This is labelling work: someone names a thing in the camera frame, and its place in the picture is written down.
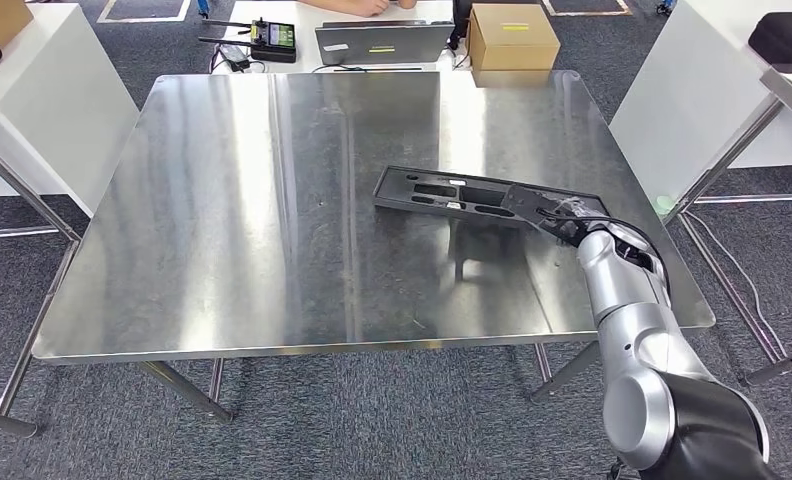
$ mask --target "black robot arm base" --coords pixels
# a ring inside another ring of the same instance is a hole
[[[780,479],[764,462],[763,429],[746,401],[711,382],[659,372],[676,411],[672,441],[642,480]]]

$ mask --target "metal frame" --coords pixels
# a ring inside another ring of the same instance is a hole
[[[22,180],[16,171],[1,157],[0,177],[16,190],[16,192],[50,224],[50,226],[0,229],[0,238],[43,235],[59,232],[69,240],[69,245],[66,247],[66,251],[55,273],[54,280],[52,280],[46,292],[46,296],[43,298],[43,304],[37,313],[37,317],[34,319],[34,323],[31,325],[31,331],[28,333],[25,343],[22,345],[22,350],[19,353],[19,357],[16,360],[16,364],[13,367],[13,371],[7,380],[7,385],[4,387],[4,391],[0,398],[0,431],[27,438],[37,433],[37,425],[11,418],[8,415],[13,406],[13,401],[16,399],[16,394],[19,392],[19,387],[22,385],[25,372],[28,370],[28,364],[31,362],[31,348],[34,346],[34,341],[37,338],[37,333],[40,331],[43,318],[45,318],[51,301],[55,293],[57,293],[63,281],[63,277],[69,269],[69,265],[72,263],[72,259],[80,245],[81,237],[72,227],[60,218],[60,216],[43,201],[40,195]],[[207,411],[210,416],[216,417],[224,423],[228,423],[231,421],[232,415],[217,404],[224,364],[225,362],[221,358],[214,360],[209,396],[203,394],[198,388],[181,376],[181,374],[163,362],[143,362],[140,366],[150,375],[157,378],[162,384],[172,388],[181,396],[192,402],[196,407]]]
[[[222,378],[223,360],[214,360],[214,370],[211,378],[210,396],[202,393],[180,373],[164,362],[140,362],[140,368],[149,375],[155,377],[160,383],[171,388],[176,393],[184,397],[196,408],[208,412],[208,415],[216,418],[222,423],[231,423],[233,416],[227,410],[219,406],[216,400],[219,397],[219,382]]]
[[[694,227],[693,223],[685,214],[687,210],[696,204],[724,204],[724,203],[764,203],[764,202],[792,202],[792,193],[789,194],[770,194],[770,195],[733,195],[733,196],[707,196],[703,197],[709,187],[722,175],[729,166],[746,150],[746,148],[767,128],[768,125],[779,115],[785,107],[784,103],[773,93],[768,93],[762,103],[756,108],[754,114],[741,126],[739,132],[723,148],[723,154],[714,163],[714,166],[706,171],[694,183],[687,193],[676,202],[672,210],[664,217],[666,225],[674,218],[679,219],[682,227],[690,236],[691,241],[699,249],[705,263],[714,272],[717,281],[723,287],[729,300],[735,305],[749,328],[750,333],[764,351],[764,355],[771,362],[769,367],[764,367],[751,372],[745,376],[747,383],[758,385],[777,375],[792,371],[792,356],[786,357],[784,352],[780,352],[777,346],[768,338],[764,327],[759,323],[755,313],[747,307],[740,298],[734,285],[729,281],[722,267],[717,262],[711,250],[705,245],[702,235]]]
[[[549,359],[546,357],[546,350],[542,343],[534,345],[537,354],[537,364],[540,368],[540,376],[543,377],[543,385],[529,395],[529,400],[537,404],[547,396],[555,395],[571,378],[583,372],[587,367],[599,358],[599,342],[593,341],[587,344],[572,360],[567,362],[557,374],[552,375],[549,369]]]
[[[37,432],[37,425],[10,418],[8,415],[10,414],[10,408],[13,406],[13,400],[16,398],[16,393],[19,391],[22,380],[25,377],[25,372],[28,370],[28,363],[31,361],[31,347],[34,345],[37,332],[39,332],[40,325],[42,325],[43,318],[45,317],[46,311],[51,304],[52,298],[60,286],[60,282],[63,280],[63,276],[66,273],[67,268],[69,268],[69,264],[72,262],[72,257],[75,255],[75,251],[78,249],[78,244],[81,241],[81,237],[75,233],[72,227],[63,221],[63,219],[60,218],[60,216],[55,213],[55,211],[52,210],[33,189],[19,177],[16,171],[14,171],[7,163],[4,162],[4,160],[1,159],[1,157],[0,177],[14,190],[16,190],[16,192],[19,193],[19,195],[24,198],[25,201],[27,201],[34,208],[34,210],[42,215],[42,217],[46,219],[46,221],[51,225],[50,227],[1,229],[0,238],[60,232],[69,240],[69,245],[66,248],[66,252],[64,252],[63,259],[60,262],[60,266],[57,269],[54,280],[52,280],[52,283],[46,292],[46,296],[43,299],[43,304],[40,307],[40,311],[37,313],[37,317],[34,319],[34,323],[31,325],[31,331],[28,333],[28,337],[25,339],[25,343],[22,345],[19,358],[16,360],[16,364],[13,367],[13,371],[7,380],[7,385],[4,387],[4,391],[2,392],[0,398],[0,430],[23,437],[30,437]]]

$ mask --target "laptop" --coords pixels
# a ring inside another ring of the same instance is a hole
[[[317,27],[323,65],[432,63],[455,24],[424,20],[325,22]]]

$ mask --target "gray carpet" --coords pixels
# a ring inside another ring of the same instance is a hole
[[[94,21],[103,1],[82,4]],[[214,17],[229,4],[213,3]],[[582,72],[609,118],[663,25],[654,5],[632,2],[628,18],[553,19],[564,44],[558,66]],[[205,28],[195,5],[182,24],[94,28],[139,104],[157,75],[204,71],[210,54],[187,40]],[[792,191],[792,168],[729,172],[716,189]],[[86,222],[67,200],[51,201],[74,225]],[[792,204],[695,212],[734,247],[792,348]],[[0,226],[38,222],[0,200]],[[792,478],[792,376],[739,384],[764,364],[761,351],[681,227],[670,230],[718,317],[690,341],[715,375],[757,402],[771,426],[771,462]],[[0,240],[0,392],[64,246],[56,236]],[[580,348],[551,345],[553,367]],[[207,387],[210,362],[174,366]],[[540,406],[526,400],[537,385],[530,346],[232,360],[221,401],[237,418],[219,425],[133,366],[34,361],[14,414],[45,430],[30,440],[0,433],[0,479],[604,478],[614,456],[601,429],[598,365]]]

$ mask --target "white desk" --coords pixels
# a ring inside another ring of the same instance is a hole
[[[92,216],[139,112],[78,5],[28,8],[0,62],[0,157]],[[16,192],[0,178],[4,195]]]
[[[400,8],[398,4],[391,3],[390,8],[381,15],[374,18],[363,18],[323,10],[295,1],[243,1],[234,4],[229,21],[250,23],[261,17],[269,22],[291,23],[296,26],[296,63],[266,62],[267,71],[270,73],[300,73],[311,72],[313,69],[322,66],[314,28],[321,26],[323,22],[360,22],[365,20],[451,21],[452,2],[446,0],[419,1],[416,7],[410,10],[405,10]],[[240,36],[237,34],[239,31],[240,27],[228,27],[224,38],[245,39],[245,35]],[[455,56],[448,50],[444,50],[444,48],[443,45],[440,46],[441,54],[436,63],[390,64],[386,66],[437,71],[452,70],[455,64],[453,62]],[[253,64],[249,71],[259,72],[261,71],[261,66]],[[230,73],[230,69],[226,65],[220,65],[214,73]]]
[[[611,122],[650,201],[679,199],[763,109],[769,66],[747,41],[765,13],[792,0],[682,0]],[[792,165],[785,109],[732,167]]]

